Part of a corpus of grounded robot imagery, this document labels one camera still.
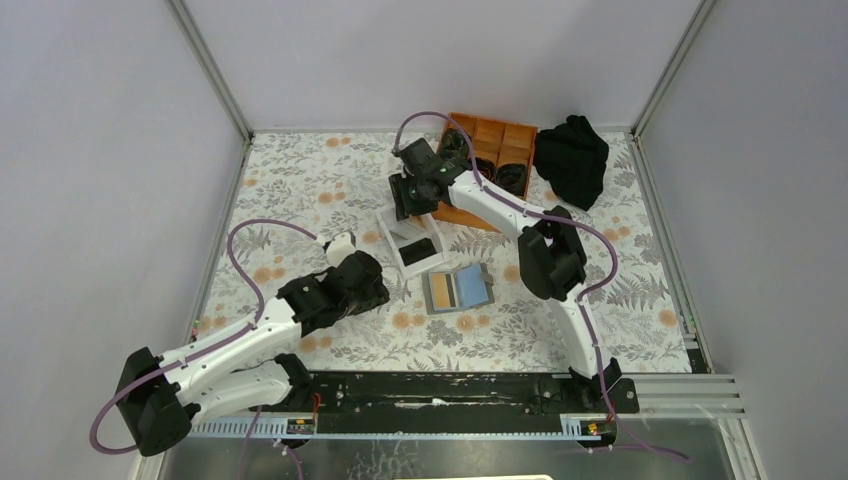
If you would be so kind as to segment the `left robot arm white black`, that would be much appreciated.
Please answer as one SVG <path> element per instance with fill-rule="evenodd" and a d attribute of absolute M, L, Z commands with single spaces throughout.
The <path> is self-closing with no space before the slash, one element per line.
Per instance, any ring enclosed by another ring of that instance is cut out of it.
<path fill-rule="evenodd" d="M 133 352 L 116 387 L 116 406 L 134 450 L 158 455 L 204 421 L 247 408 L 301 409 L 311 378 L 283 347 L 388 300 L 380 263 L 356 250 L 337 266 L 289 281 L 258 319 L 247 317 L 158 356 L 147 347 Z"/>

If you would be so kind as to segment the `grey leather card holder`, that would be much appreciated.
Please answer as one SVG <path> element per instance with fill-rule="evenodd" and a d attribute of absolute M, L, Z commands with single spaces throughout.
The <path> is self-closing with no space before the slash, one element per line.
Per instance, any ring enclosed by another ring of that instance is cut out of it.
<path fill-rule="evenodd" d="M 433 273 L 450 273 L 453 275 L 457 307 L 448 311 L 435 311 L 431 303 L 429 275 Z M 424 302 L 429 314 L 443 314 L 475 309 L 495 302 L 493 291 L 494 279 L 483 263 L 473 263 L 468 266 L 447 271 L 433 271 L 422 274 Z"/>

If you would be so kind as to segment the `gold credit card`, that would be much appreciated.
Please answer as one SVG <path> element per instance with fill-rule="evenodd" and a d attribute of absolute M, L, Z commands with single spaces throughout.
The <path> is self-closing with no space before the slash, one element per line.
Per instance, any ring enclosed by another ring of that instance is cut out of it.
<path fill-rule="evenodd" d="M 430 274 L 429 287 L 431 303 L 435 311 L 448 311 L 457 307 L 457 297 L 452 274 Z"/>

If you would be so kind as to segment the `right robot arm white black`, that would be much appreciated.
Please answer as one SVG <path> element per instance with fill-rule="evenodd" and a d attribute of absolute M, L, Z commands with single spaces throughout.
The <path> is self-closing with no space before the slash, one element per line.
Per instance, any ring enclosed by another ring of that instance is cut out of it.
<path fill-rule="evenodd" d="M 545 210 L 498 187 L 472 170 L 429 178 L 396 173 L 389 177 L 398 219 L 436 211 L 441 203 L 464 210 L 500 233 L 517 247 L 521 281 L 546 302 L 569 354 L 569 373 L 579 377 L 573 386 L 575 402 L 597 412 L 613 398 L 610 376 L 620 368 L 604 361 L 587 297 L 587 255 L 578 231 L 594 230 L 574 221 L 565 209 Z"/>

